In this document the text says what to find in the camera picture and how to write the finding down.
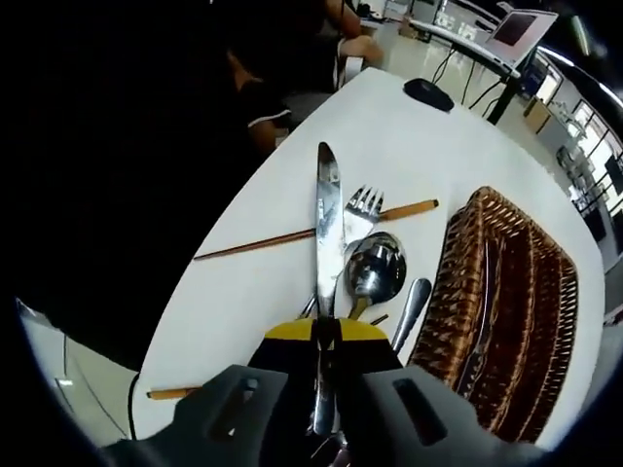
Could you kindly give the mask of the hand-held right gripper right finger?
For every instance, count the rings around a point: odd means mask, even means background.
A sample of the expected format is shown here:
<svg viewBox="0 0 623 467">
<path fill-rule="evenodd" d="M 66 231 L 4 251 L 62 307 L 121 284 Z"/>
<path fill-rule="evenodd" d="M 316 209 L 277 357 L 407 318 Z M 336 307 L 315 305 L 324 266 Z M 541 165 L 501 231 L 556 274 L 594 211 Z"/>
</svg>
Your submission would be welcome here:
<svg viewBox="0 0 623 467">
<path fill-rule="evenodd" d="M 335 348 L 341 425 L 355 466 L 534 466 L 543 449 L 505 442 L 437 377 L 401 365 L 385 333 L 342 318 Z"/>
</svg>

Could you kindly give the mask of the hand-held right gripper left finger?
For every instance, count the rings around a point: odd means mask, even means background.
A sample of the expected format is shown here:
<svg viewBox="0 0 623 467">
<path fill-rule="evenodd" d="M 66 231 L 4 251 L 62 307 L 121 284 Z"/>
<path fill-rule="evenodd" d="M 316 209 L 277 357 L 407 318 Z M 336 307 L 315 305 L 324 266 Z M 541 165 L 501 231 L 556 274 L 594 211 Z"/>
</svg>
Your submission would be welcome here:
<svg viewBox="0 0 623 467">
<path fill-rule="evenodd" d="M 317 345 L 314 323 L 282 323 L 245 366 L 179 400 L 172 422 L 104 450 L 110 466 L 309 466 Z"/>
</svg>

